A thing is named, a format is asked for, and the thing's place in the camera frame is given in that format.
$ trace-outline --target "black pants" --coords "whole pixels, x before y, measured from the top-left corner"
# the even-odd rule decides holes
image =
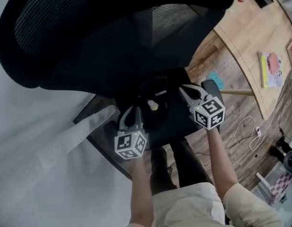
[[[196,183],[212,183],[202,164],[193,153],[186,139],[170,143],[177,166],[179,186],[186,187]],[[152,175],[150,184],[152,195],[176,189],[168,173],[167,153],[163,147],[151,153]]]

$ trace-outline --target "person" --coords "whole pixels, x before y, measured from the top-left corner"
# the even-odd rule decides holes
[[[171,181],[163,148],[152,151],[150,180],[143,159],[133,160],[129,227],[220,227],[225,225],[224,206],[233,226],[282,226],[276,211],[238,183],[218,130],[207,136],[215,186],[185,139],[170,144],[179,189]]]

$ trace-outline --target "white plug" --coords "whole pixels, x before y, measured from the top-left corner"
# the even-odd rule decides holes
[[[258,137],[261,137],[261,131],[260,131],[260,128],[259,127],[256,127],[256,132],[257,132],[257,136]]]

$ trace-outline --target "blue object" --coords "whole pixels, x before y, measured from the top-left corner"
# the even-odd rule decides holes
[[[219,76],[216,72],[210,72],[207,76],[207,79],[208,80],[212,79],[213,81],[215,81],[218,89],[224,89],[223,80],[219,78]]]

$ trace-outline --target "person's right arm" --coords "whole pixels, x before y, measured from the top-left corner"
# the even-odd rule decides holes
[[[216,191],[234,226],[282,226],[279,213],[238,183],[218,130],[207,131],[207,135]]]

